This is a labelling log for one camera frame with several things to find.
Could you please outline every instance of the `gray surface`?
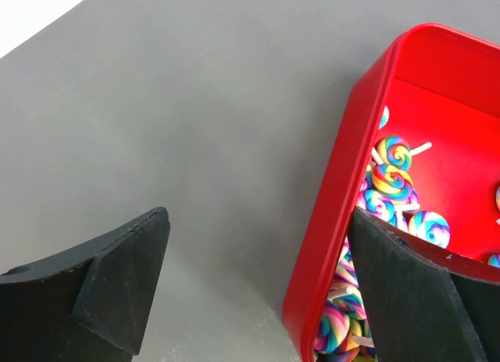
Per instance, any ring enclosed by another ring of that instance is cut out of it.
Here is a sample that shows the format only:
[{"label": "gray surface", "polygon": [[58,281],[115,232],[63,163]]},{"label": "gray surface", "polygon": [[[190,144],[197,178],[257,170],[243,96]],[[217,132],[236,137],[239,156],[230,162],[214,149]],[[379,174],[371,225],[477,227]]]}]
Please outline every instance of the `gray surface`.
[{"label": "gray surface", "polygon": [[87,0],[0,59],[0,268],[166,206],[137,362],[298,360],[280,304],[348,93],[500,0]]}]

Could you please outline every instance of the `red plastic container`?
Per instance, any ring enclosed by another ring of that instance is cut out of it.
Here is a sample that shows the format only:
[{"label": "red plastic container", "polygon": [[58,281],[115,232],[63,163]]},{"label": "red plastic container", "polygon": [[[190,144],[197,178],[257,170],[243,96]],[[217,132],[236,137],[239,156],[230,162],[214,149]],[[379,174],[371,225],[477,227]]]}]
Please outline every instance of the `red plastic container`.
[{"label": "red plastic container", "polygon": [[[378,131],[386,105],[391,116]],[[439,24],[414,27],[352,89],[337,133],[283,305],[305,362],[314,361],[313,340],[370,150],[388,135],[411,147],[432,142],[409,173],[422,209],[449,222],[448,250],[483,262],[500,253],[500,47]]]}]

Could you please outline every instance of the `lollipop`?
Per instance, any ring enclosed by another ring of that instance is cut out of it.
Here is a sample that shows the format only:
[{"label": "lollipop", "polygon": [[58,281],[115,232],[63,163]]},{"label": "lollipop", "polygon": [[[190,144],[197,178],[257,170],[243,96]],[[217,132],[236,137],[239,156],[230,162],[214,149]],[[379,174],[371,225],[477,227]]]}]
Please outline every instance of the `lollipop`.
[{"label": "lollipop", "polygon": [[412,156],[409,151],[408,142],[400,137],[386,137],[377,145],[377,152],[384,163],[391,164],[405,172],[412,165]]},{"label": "lollipop", "polygon": [[408,233],[408,222],[406,221],[405,217],[401,212],[396,213],[396,228],[401,229],[402,231],[405,231]]},{"label": "lollipop", "polygon": [[314,339],[314,349],[318,353],[328,354],[344,341],[349,330],[349,317],[330,301],[327,301],[323,313],[330,322],[331,330],[328,335]]},{"label": "lollipop", "polygon": [[366,172],[365,172],[365,177],[363,178],[361,182],[361,187],[359,190],[361,192],[364,192],[365,190],[369,189],[372,187],[373,182],[372,182],[372,173],[373,173],[373,168],[370,165],[366,166]]},{"label": "lollipop", "polygon": [[339,280],[354,285],[356,288],[359,286],[358,278],[356,276],[356,272],[354,271],[354,265],[345,257],[340,262],[338,262],[332,285]]},{"label": "lollipop", "polygon": [[347,282],[335,282],[331,285],[330,292],[336,292],[346,289],[348,289],[351,294],[347,294],[346,296],[339,296],[332,299],[332,301],[350,318],[360,321],[365,320],[366,311],[363,305],[363,299],[361,298],[361,293],[355,286],[352,286]]},{"label": "lollipop", "polygon": [[322,338],[327,336],[331,332],[331,324],[327,318],[327,315],[321,315],[320,326],[318,327],[318,332],[316,333],[317,338]]},{"label": "lollipop", "polygon": [[343,354],[329,354],[326,362],[351,362],[359,353],[359,348],[351,349]]},{"label": "lollipop", "polygon": [[412,193],[412,178],[404,170],[399,170],[391,164],[376,166],[372,180],[382,195],[393,200],[404,200]]},{"label": "lollipop", "polygon": [[379,219],[396,225],[394,205],[391,200],[376,190],[365,190],[359,193],[356,205],[374,214]]},{"label": "lollipop", "polygon": [[349,324],[349,332],[345,337],[344,341],[338,346],[338,348],[334,351],[335,354],[343,354],[351,349],[358,348],[359,344],[352,340],[353,336],[363,336],[363,328],[361,324],[355,320],[351,319],[351,323]]},{"label": "lollipop", "polygon": [[420,211],[408,223],[410,234],[445,248],[450,243],[450,227],[439,213]]},{"label": "lollipop", "polygon": [[419,204],[419,195],[417,194],[415,189],[412,189],[412,192],[410,193],[409,197],[403,200],[393,200],[392,201],[395,206],[400,205],[400,204]]},{"label": "lollipop", "polygon": [[500,186],[497,188],[497,193],[496,193],[496,202],[497,202],[497,208],[500,211]]},{"label": "lollipop", "polygon": [[490,256],[487,260],[487,263],[490,266],[500,268],[500,254],[493,254],[492,256]]},{"label": "lollipop", "polygon": [[[367,338],[372,338],[372,332],[370,330],[370,326],[368,325],[368,320],[365,320],[363,323],[362,323],[362,335],[364,337],[367,337]],[[372,356],[375,356],[375,348],[371,347],[371,346],[363,346],[361,345],[359,347],[361,349],[361,354],[363,356],[369,356],[369,357],[372,357]]]},{"label": "lollipop", "polygon": [[347,237],[344,239],[344,245],[342,246],[341,255],[338,257],[338,261],[341,261],[342,258],[349,252],[349,241]]},{"label": "lollipop", "polygon": [[384,107],[384,111],[382,112],[382,120],[380,120],[380,125],[378,125],[378,130],[384,127],[389,121],[389,108],[388,106]]}]

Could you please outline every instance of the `white background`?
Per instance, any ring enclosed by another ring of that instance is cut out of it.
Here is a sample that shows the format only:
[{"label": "white background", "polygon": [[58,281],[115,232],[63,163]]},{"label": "white background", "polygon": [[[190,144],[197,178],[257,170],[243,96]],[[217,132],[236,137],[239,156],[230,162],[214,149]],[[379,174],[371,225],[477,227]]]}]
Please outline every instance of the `white background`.
[{"label": "white background", "polygon": [[83,0],[0,0],[0,58]]}]

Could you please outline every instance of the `lollipop stick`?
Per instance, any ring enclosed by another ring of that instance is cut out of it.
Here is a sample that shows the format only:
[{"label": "lollipop stick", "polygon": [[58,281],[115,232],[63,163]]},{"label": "lollipop stick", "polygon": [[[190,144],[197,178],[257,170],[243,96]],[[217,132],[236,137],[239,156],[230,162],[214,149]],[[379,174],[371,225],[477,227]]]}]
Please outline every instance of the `lollipop stick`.
[{"label": "lollipop stick", "polygon": [[411,156],[415,156],[415,155],[418,155],[419,153],[422,153],[423,151],[429,149],[430,147],[432,147],[432,143],[427,142],[427,143],[419,145],[418,147],[415,147],[414,149],[410,150],[409,154]]},{"label": "lollipop stick", "polygon": [[384,163],[384,161],[376,151],[375,147],[372,148],[372,157],[375,163],[377,163],[378,165],[382,165]]},{"label": "lollipop stick", "polygon": [[354,293],[354,291],[352,290],[352,288],[350,286],[347,286],[345,288],[342,288],[342,289],[335,289],[333,292],[331,292],[329,295],[328,295],[328,299],[330,301],[338,298],[338,297],[343,297],[343,296],[350,296],[352,293]]},{"label": "lollipop stick", "polygon": [[352,335],[352,341],[358,345],[368,346],[369,348],[374,348],[373,340],[370,337],[362,337]]},{"label": "lollipop stick", "polygon": [[420,209],[420,204],[419,203],[412,203],[412,204],[394,204],[394,211],[400,212],[400,211],[415,211]]}]

